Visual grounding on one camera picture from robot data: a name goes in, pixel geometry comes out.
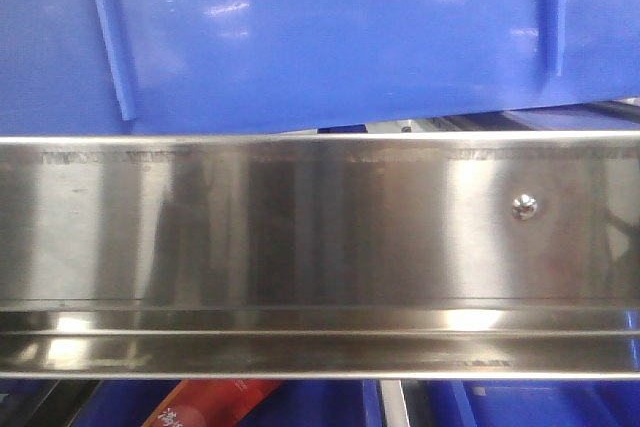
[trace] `blue plastic surface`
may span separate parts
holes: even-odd
[[[436,425],[634,427],[638,382],[437,381],[427,385]]]
[[[632,96],[638,11],[640,0],[0,0],[0,133],[267,132]]]
[[[176,380],[105,380],[73,427],[139,427]]]
[[[239,427],[382,427],[375,381],[287,381]]]

